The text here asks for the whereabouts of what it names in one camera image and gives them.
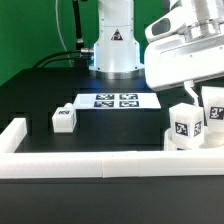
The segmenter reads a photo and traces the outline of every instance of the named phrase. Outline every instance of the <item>yellow warning triangle sticker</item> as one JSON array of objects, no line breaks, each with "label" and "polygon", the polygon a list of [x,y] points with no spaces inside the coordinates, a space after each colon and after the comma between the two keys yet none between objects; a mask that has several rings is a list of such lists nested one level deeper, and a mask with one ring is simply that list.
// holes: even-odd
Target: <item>yellow warning triangle sticker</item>
[{"label": "yellow warning triangle sticker", "polygon": [[111,40],[123,40],[120,32],[118,29],[116,29],[114,35],[112,36]]}]

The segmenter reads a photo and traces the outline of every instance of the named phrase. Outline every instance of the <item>black tabletop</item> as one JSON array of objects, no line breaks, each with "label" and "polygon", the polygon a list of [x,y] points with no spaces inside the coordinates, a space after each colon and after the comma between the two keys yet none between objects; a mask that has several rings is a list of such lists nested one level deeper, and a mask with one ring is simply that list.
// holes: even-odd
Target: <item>black tabletop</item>
[{"label": "black tabletop", "polygon": [[86,68],[27,69],[0,88],[0,128],[27,119],[28,134],[17,152],[162,150],[168,108],[191,100],[183,88],[158,93],[161,109],[77,110],[73,133],[55,134],[57,107],[84,93],[150,93],[144,76],[126,80],[93,78]]},{"label": "black tabletop", "polygon": [[[223,79],[196,85],[224,86]],[[159,110],[79,110],[72,134],[54,134],[52,115],[79,93],[152,92],[144,77],[91,78],[88,70],[27,69],[0,87],[1,131],[26,117],[17,152],[162,150],[169,107],[192,103],[182,87],[158,92]],[[224,177],[0,180],[1,224],[220,224]]]}]

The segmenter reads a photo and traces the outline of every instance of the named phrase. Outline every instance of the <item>green background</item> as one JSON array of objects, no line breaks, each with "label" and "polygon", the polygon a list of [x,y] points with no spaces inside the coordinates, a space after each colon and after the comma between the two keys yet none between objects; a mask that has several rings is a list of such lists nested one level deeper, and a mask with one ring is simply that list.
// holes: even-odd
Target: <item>green background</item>
[{"label": "green background", "polygon": [[[32,67],[50,54],[63,51],[56,19],[55,0],[1,1],[0,85],[20,70]],[[59,1],[61,33],[68,50],[75,49],[72,0]],[[97,0],[80,3],[82,32],[86,47],[98,39]],[[135,38],[141,45],[141,60],[147,46],[145,28],[163,15],[162,0],[135,0]],[[69,66],[67,62],[53,66]]]}]

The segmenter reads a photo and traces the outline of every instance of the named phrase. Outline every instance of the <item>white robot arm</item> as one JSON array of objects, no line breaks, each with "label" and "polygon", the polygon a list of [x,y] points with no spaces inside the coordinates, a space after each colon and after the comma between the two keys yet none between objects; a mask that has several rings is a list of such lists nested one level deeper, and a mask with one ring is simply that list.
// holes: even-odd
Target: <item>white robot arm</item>
[{"label": "white robot arm", "polygon": [[171,11],[146,29],[146,81],[163,90],[224,75],[223,0],[170,0]]},{"label": "white robot arm", "polygon": [[134,0],[98,0],[99,39],[94,45],[95,76],[125,79],[144,71],[134,38]]}]

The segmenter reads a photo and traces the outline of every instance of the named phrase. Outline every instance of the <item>white cube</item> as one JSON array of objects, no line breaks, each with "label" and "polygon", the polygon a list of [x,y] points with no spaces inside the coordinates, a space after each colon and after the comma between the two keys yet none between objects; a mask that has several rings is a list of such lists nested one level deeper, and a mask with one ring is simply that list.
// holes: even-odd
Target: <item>white cube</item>
[{"label": "white cube", "polygon": [[204,111],[185,103],[169,109],[172,141],[179,148],[193,149],[204,143]]},{"label": "white cube", "polygon": [[74,107],[58,107],[52,117],[55,133],[71,133],[76,124]]}]

